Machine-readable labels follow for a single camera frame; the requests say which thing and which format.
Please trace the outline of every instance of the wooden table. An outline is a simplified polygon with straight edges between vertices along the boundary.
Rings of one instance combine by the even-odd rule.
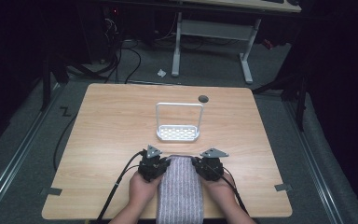
[[[194,143],[163,143],[156,135],[156,103],[199,103],[206,95],[200,137]],[[221,162],[233,174],[252,217],[289,217],[282,179],[272,154],[254,96],[245,88],[91,84],[79,110],[42,211],[46,219],[95,219],[128,160],[152,145],[173,154],[199,156],[215,147],[229,154]],[[141,157],[135,159],[138,164]],[[113,217],[128,201],[129,171],[104,218]],[[142,218],[155,218],[157,196]],[[222,214],[204,193],[204,216]]]

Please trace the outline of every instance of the gray towel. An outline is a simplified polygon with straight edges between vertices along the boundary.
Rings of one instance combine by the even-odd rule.
[[[202,186],[189,157],[170,156],[159,184],[157,224],[201,224]]]

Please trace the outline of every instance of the dark background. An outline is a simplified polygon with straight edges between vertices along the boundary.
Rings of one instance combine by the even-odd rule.
[[[277,78],[309,74],[308,92],[325,137],[358,195],[358,1],[352,2],[303,1],[303,13],[335,19],[305,23],[300,33],[294,21],[266,19],[257,41],[294,44]],[[0,134],[40,79],[48,52],[58,51],[78,63],[106,58],[100,12],[62,1],[0,1]],[[154,17],[173,17],[151,9],[120,13],[128,34],[150,45],[154,30],[164,33],[171,24],[154,22]],[[142,20],[132,16],[139,13]]]

